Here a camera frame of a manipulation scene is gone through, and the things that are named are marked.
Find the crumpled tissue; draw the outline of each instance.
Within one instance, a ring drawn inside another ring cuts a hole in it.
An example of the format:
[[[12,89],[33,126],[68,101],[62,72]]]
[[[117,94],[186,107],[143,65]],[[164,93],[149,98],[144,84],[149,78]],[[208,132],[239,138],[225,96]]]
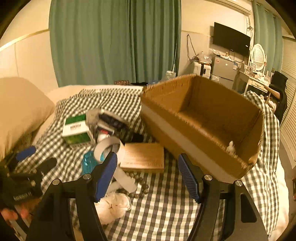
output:
[[[112,192],[94,205],[101,224],[109,224],[131,209],[131,200],[125,194]]]

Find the teal curtain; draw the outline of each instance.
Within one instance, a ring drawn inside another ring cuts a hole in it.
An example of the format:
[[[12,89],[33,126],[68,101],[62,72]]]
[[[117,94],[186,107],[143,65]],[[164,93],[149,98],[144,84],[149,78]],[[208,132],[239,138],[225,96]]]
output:
[[[265,55],[267,55],[265,74],[267,70],[270,74],[272,68],[280,71],[283,57],[280,19],[266,11],[262,5],[258,5],[256,1],[253,1],[252,5],[255,20],[254,44],[261,44]]]
[[[52,0],[59,86],[151,82],[178,71],[181,0]]]

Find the white mirror frame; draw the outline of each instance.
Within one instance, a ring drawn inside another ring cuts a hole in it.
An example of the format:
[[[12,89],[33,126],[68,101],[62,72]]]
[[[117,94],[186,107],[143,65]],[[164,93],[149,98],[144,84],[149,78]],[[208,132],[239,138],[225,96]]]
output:
[[[265,56],[265,52],[264,52],[264,49],[263,49],[263,47],[261,46],[261,44],[255,44],[254,45],[254,47],[252,48],[252,50],[251,50],[251,52],[250,52],[250,60],[251,60],[251,62],[253,62],[254,63],[254,52],[255,52],[255,49],[256,48],[259,48],[261,51],[262,51],[262,53],[263,53],[263,64],[262,64],[262,66],[261,67],[256,67],[256,71],[261,71],[263,68],[264,68],[264,62],[266,62],[266,56]]]

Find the metal screw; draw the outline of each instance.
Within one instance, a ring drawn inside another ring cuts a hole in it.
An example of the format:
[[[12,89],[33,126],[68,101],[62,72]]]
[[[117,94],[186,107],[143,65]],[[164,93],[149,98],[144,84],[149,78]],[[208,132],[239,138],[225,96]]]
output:
[[[235,181],[235,185],[241,187],[242,186],[242,181],[240,181],[240,180]]]
[[[213,179],[213,177],[212,177],[211,175],[209,175],[209,174],[206,174],[206,175],[205,175],[205,179],[206,179],[207,181],[211,181],[211,180]]]
[[[52,184],[53,184],[53,185],[58,185],[58,184],[59,184],[59,179],[54,179],[54,180],[52,181]]]
[[[83,175],[83,179],[88,180],[91,178],[91,175],[89,173],[86,173]]]

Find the white tape strip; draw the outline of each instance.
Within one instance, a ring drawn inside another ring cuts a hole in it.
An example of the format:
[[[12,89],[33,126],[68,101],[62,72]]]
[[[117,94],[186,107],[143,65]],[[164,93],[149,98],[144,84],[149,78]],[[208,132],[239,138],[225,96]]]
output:
[[[126,154],[126,151],[124,149],[124,145],[115,136],[107,137],[100,141],[97,146],[94,149],[94,157],[98,162],[101,162],[101,155],[104,152],[106,148],[108,148],[111,145],[118,144],[119,149],[116,152],[117,154],[117,168],[114,172],[113,177],[116,179],[116,182],[113,182],[109,185],[108,190],[106,193],[109,193],[111,191],[115,191],[120,187],[123,187],[128,192],[134,192],[137,190],[137,186],[135,185],[133,179],[131,177],[128,177],[125,172],[119,167],[120,163],[124,159],[124,156]]]
[[[114,144],[118,144],[119,145],[119,149],[116,152],[117,154],[117,165],[119,165],[121,163],[121,161],[123,160],[126,151],[124,150],[124,145],[122,144],[122,142],[120,141],[120,139],[118,139],[115,136],[111,136],[111,137],[107,137],[105,139],[103,139],[102,141],[100,141],[100,143],[98,143],[94,149],[94,158],[98,161],[101,162],[101,155],[103,153],[103,151]]]

